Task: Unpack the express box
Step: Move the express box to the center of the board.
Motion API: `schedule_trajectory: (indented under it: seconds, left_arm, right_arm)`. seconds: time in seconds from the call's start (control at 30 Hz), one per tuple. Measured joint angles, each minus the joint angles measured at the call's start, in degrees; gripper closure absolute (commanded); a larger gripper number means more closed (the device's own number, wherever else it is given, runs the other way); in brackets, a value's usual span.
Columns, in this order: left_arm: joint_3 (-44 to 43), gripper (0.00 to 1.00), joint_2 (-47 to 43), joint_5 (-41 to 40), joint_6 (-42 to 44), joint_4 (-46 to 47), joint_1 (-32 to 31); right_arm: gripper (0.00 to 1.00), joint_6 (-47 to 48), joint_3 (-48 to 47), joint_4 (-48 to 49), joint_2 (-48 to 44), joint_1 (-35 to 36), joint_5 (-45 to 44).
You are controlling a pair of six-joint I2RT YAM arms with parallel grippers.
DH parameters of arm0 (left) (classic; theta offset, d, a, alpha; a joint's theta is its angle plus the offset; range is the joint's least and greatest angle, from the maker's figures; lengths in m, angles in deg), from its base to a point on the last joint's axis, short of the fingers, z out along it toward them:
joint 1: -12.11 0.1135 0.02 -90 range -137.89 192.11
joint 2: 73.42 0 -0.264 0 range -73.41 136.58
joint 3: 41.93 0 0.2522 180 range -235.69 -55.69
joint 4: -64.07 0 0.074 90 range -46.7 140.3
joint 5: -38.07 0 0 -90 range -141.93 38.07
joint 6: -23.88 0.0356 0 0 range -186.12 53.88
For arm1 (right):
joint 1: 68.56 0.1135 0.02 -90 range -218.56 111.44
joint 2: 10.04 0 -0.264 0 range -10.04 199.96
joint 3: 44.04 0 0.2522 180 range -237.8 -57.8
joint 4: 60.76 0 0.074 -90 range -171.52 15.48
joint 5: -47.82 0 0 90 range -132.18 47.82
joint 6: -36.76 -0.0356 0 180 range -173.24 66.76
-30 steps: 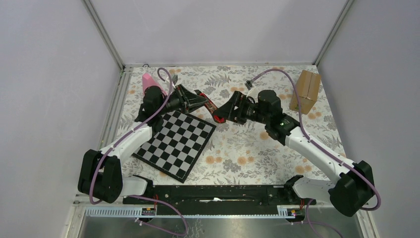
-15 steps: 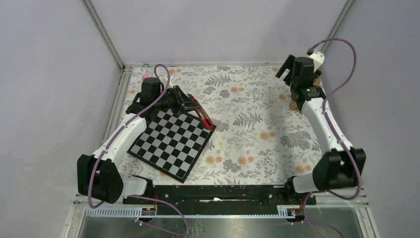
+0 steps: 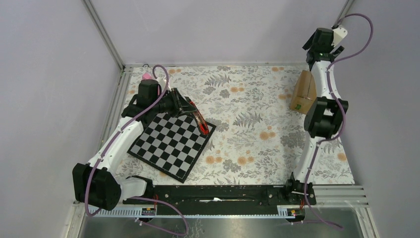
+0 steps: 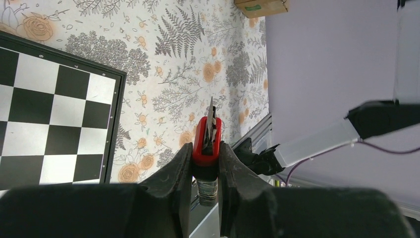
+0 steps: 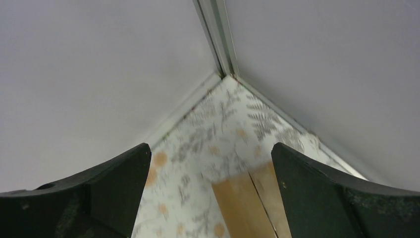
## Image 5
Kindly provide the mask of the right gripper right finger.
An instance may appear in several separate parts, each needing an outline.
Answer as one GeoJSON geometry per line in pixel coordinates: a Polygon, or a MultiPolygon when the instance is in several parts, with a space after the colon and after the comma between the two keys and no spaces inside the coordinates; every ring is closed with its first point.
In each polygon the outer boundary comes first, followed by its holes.
{"type": "Polygon", "coordinates": [[[283,143],[271,157],[292,237],[419,237],[418,192],[357,178],[283,143]]]}

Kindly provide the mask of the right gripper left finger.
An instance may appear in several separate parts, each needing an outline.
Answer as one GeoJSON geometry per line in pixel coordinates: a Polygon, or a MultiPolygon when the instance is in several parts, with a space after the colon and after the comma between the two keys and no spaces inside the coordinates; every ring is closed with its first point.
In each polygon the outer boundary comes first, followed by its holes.
{"type": "Polygon", "coordinates": [[[129,238],[152,160],[142,143],[34,190],[0,195],[3,238],[129,238]]]}

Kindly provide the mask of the brown cardboard express box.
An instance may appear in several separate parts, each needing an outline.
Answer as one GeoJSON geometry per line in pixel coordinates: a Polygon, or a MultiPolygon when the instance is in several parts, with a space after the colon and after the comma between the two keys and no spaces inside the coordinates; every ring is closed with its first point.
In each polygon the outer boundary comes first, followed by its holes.
{"type": "Polygon", "coordinates": [[[212,184],[232,238],[290,238],[273,163],[212,184]]]}

